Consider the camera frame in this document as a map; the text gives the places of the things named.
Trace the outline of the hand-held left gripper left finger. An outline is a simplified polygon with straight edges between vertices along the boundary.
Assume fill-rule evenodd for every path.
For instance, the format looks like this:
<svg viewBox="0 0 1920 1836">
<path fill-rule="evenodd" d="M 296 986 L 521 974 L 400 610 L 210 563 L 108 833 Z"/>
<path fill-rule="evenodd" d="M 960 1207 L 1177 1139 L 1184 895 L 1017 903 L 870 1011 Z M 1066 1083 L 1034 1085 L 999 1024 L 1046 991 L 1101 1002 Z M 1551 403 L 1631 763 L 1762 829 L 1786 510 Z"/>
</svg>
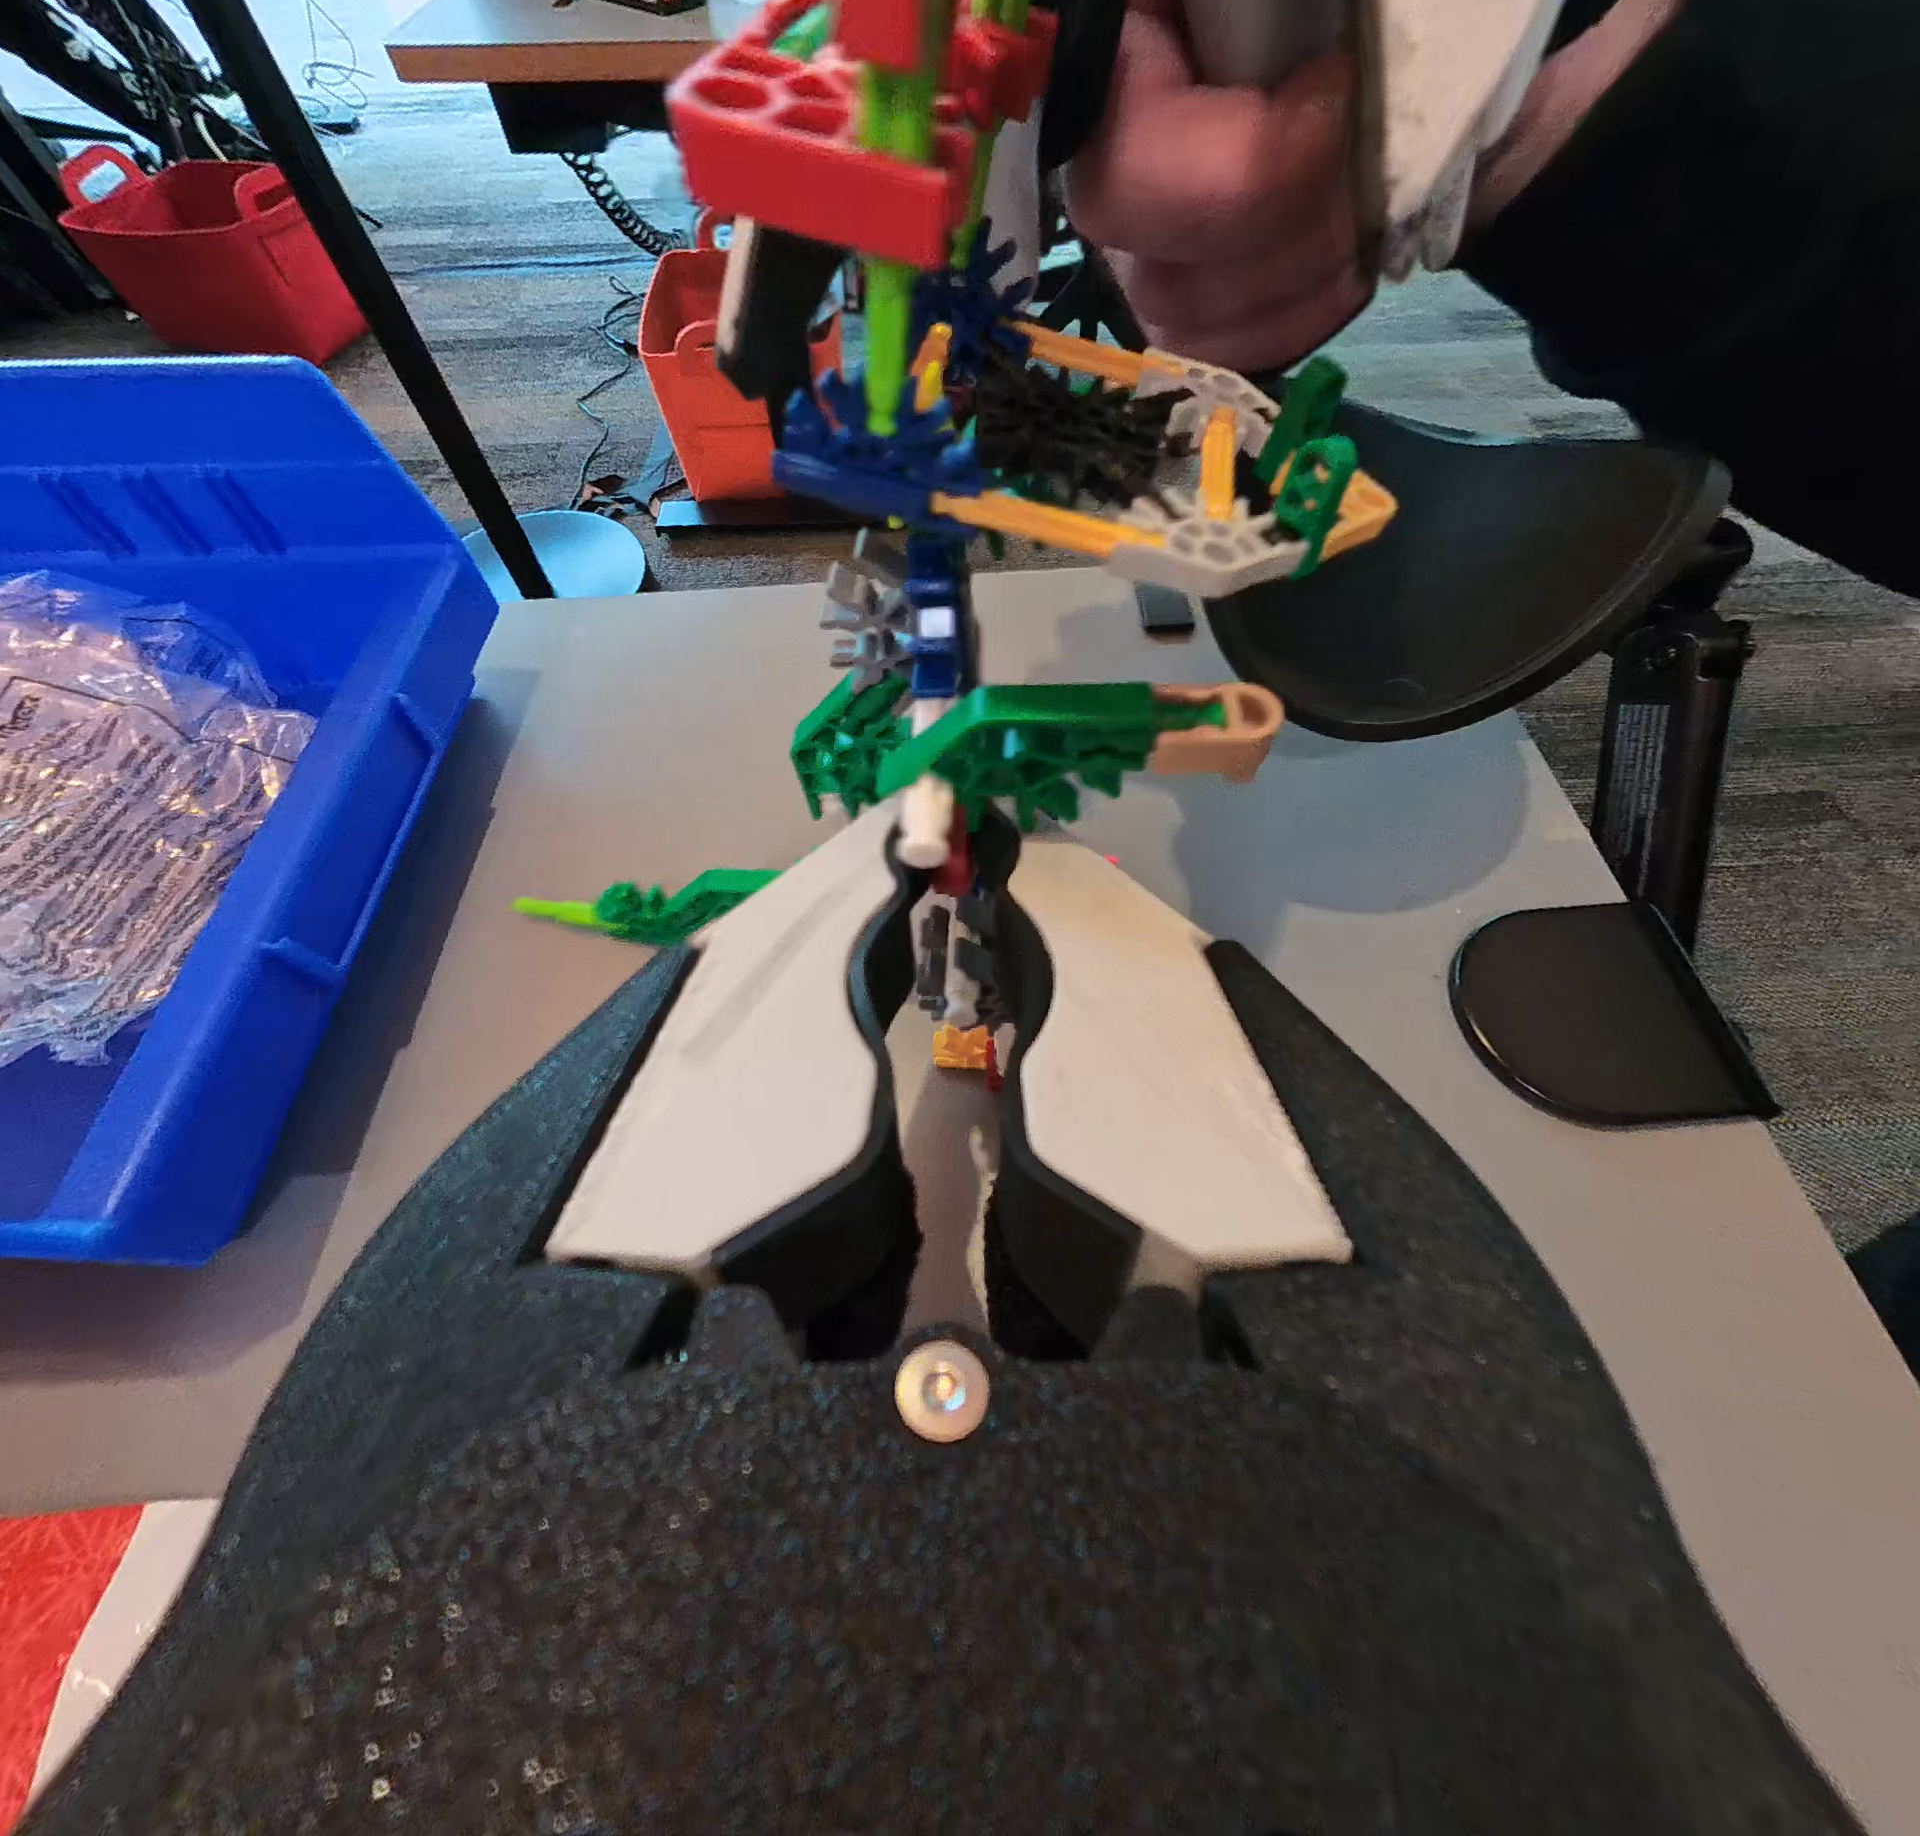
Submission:
<svg viewBox="0 0 1920 1836">
<path fill-rule="evenodd" d="M 921 895 L 898 838 L 898 816 L 859 816 L 694 934 L 549 1263 L 717 1279 L 878 1163 Z"/>
</svg>

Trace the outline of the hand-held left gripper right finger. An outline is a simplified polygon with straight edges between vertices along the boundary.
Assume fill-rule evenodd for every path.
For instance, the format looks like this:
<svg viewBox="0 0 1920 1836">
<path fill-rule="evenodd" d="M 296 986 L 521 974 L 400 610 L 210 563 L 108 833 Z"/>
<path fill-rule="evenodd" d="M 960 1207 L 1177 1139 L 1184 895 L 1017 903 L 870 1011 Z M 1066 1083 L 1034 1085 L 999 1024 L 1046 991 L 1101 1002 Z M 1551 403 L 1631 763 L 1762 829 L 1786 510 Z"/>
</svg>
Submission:
<svg viewBox="0 0 1920 1836">
<path fill-rule="evenodd" d="M 1353 1247 L 1210 962 L 1211 936 L 1114 860 L 1030 838 L 1006 900 L 1046 986 L 1009 1055 L 1041 1172 L 1193 1276 L 1341 1266 Z"/>
</svg>

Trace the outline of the small multicolour toy model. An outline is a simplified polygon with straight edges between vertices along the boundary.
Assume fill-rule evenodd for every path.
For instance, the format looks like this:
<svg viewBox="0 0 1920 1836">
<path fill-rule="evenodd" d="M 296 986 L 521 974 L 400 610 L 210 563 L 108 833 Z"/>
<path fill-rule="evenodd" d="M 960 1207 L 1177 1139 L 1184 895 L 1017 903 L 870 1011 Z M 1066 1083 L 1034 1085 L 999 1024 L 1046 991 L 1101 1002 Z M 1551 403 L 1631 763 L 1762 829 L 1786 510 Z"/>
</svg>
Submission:
<svg viewBox="0 0 1920 1836">
<path fill-rule="evenodd" d="M 1025 543 L 1187 601 L 1314 576 L 1326 561 L 1292 574 L 1276 493 L 1305 441 L 1344 434 L 1345 377 L 1315 357 L 1274 399 L 1210 363 L 1044 326 L 1032 283 L 999 283 L 1013 246 L 992 246 L 992 230 L 915 280 L 893 432 L 868 428 L 859 377 L 826 370 L 787 400 L 773 481 L 883 529 L 828 574 L 837 682 L 795 724 L 789 767 L 812 816 L 898 801 L 895 850 L 932 892 L 913 997 L 932 1024 L 989 1027 L 1002 1064 L 1013 1015 L 996 977 L 1007 875 L 992 827 L 1076 823 L 1082 796 L 1115 796 L 1136 772 L 1246 783 L 1284 704 L 1236 680 L 993 687 L 969 555 Z"/>
</svg>

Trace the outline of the green clip connector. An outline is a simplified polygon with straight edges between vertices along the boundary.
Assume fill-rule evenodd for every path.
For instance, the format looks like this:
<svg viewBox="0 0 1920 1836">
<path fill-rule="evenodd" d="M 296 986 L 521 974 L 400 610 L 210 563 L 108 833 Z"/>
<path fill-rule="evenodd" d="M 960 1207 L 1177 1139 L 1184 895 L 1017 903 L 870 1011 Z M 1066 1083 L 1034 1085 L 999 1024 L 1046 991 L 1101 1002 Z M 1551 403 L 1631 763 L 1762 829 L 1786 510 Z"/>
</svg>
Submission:
<svg viewBox="0 0 1920 1836">
<path fill-rule="evenodd" d="M 1284 539 L 1297 547 L 1292 576 L 1310 576 L 1321 566 L 1356 471 L 1358 451 L 1344 434 L 1308 439 L 1290 456 L 1272 514 Z"/>
</svg>

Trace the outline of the red toy model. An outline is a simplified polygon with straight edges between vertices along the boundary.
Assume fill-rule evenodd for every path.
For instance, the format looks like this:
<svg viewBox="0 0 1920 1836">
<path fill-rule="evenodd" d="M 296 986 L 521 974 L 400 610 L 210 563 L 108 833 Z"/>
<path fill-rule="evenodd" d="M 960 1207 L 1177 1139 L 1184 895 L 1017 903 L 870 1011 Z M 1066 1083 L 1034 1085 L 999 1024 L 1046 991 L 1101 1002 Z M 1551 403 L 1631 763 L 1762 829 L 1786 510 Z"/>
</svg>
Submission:
<svg viewBox="0 0 1920 1836">
<path fill-rule="evenodd" d="M 767 0 L 668 89 L 690 190 L 749 262 L 767 234 L 859 259 L 870 432 L 898 426 L 915 283 L 963 261 L 1054 39 L 1036 0 Z"/>
</svg>

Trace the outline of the blue plastic bin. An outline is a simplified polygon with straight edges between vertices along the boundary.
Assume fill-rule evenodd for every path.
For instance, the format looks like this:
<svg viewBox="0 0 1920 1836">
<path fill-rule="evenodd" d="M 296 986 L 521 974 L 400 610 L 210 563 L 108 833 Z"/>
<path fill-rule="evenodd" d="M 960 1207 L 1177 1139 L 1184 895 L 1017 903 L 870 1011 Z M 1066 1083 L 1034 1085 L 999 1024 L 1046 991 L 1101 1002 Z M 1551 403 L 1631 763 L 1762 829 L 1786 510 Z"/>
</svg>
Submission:
<svg viewBox="0 0 1920 1836">
<path fill-rule="evenodd" d="M 4 1064 L 4 1261 L 195 1268 L 244 1225 L 498 606 L 292 359 L 4 363 L 4 576 L 39 571 L 226 624 L 316 720 L 156 1012 L 99 1064 Z"/>
</svg>

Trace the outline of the pale blue round base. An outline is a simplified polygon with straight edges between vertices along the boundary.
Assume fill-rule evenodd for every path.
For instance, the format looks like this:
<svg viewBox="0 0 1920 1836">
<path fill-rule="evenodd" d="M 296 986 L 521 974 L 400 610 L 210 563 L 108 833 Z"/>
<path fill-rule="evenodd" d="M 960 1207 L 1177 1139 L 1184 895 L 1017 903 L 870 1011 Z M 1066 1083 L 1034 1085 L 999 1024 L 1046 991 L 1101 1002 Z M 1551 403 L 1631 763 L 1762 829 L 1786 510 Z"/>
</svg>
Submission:
<svg viewBox="0 0 1920 1836">
<path fill-rule="evenodd" d="M 534 558 L 558 601 L 640 594 L 649 576 L 643 543 L 620 519 L 586 508 L 517 514 Z"/>
</svg>

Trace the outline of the crumpled clear plastic bag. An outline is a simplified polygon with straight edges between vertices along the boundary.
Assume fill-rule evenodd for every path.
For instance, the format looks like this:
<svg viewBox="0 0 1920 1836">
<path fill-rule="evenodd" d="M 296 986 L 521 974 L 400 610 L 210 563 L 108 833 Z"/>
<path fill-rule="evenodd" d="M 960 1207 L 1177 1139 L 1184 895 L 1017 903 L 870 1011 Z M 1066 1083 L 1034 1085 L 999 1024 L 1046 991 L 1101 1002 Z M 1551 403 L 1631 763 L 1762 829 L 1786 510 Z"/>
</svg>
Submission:
<svg viewBox="0 0 1920 1836">
<path fill-rule="evenodd" d="M 228 624 L 45 568 L 1 585 L 1 1063 L 148 1020 L 317 720 Z"/>
</svg>

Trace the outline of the orange plastic crate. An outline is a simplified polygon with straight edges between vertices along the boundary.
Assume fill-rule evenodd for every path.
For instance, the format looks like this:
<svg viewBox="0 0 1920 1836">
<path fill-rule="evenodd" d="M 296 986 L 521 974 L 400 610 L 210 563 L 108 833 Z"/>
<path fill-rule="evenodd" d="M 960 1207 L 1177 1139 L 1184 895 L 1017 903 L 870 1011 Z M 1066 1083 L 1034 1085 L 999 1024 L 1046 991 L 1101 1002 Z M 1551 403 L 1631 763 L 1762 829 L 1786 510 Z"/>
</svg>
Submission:
<svg viewBox="0 0 1920 1836">
<path fill-rule="evenodd" d="M 773 454 L 789 400 L 844 361 L 835 280 L 845 250 L 739 223 L 746 285 L 727 299 L 734 250 L 702 217 L 694 245 L 657 261 L 641 299 L 637 361 L 698 504 L 773 503 Z"/>
</svg>

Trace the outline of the wooden side table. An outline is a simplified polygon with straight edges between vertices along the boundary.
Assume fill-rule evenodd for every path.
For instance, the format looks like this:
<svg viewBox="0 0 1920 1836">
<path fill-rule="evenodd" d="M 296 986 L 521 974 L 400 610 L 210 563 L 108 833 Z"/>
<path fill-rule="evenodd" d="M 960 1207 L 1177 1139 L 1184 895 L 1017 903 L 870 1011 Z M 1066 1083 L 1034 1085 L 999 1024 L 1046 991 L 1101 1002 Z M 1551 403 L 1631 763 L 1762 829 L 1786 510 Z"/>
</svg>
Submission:
<svg viewBox="0 0 1920 1836">
<path fill-rule="evenodd" d="M 665 89 L 716 39 L 705 6 L 654 17 L 608 0 L 424 0 L 386 39 L 401 84 L 479 89 L 513 152 L 604 152 L 665 133 Z"/>
</svg>

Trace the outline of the red plastic tub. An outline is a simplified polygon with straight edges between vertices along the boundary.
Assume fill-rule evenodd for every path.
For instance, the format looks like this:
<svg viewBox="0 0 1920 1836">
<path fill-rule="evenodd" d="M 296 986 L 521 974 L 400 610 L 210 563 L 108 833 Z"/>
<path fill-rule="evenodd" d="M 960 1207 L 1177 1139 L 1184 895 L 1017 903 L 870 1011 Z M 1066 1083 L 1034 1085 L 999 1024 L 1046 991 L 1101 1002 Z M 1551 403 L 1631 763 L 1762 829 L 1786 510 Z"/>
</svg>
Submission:
<svg viewBox="0 0 1920 1836">
<path fill-rule="evenodd" d="M 369 333 L 274 164 L 146 172 L 90 144 L 60 164 L 60 189 L 76 250 L 175 351 L 323 366 Z"/>
</svg>

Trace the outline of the black metal frame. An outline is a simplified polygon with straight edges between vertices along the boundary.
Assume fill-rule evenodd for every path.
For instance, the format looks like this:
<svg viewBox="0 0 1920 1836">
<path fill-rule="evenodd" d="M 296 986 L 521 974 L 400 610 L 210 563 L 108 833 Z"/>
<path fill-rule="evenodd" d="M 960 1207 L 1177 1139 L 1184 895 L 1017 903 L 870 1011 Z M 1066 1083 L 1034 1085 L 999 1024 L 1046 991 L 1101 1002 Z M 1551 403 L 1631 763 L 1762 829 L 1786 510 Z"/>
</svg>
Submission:
<svg viewBox="0 0 1920 1836">
<path fill-rule="evenodd" d="M 113 302 L 61 232 L 55 144 L 156 151 L 180 160 L 264 163 L 238 96 L 195 60 L 148 0 L 1 0 L 1 48 L 108 128 L 58 126 L 1 102 L 1 318 L 36 325 Z"/>
</svg>

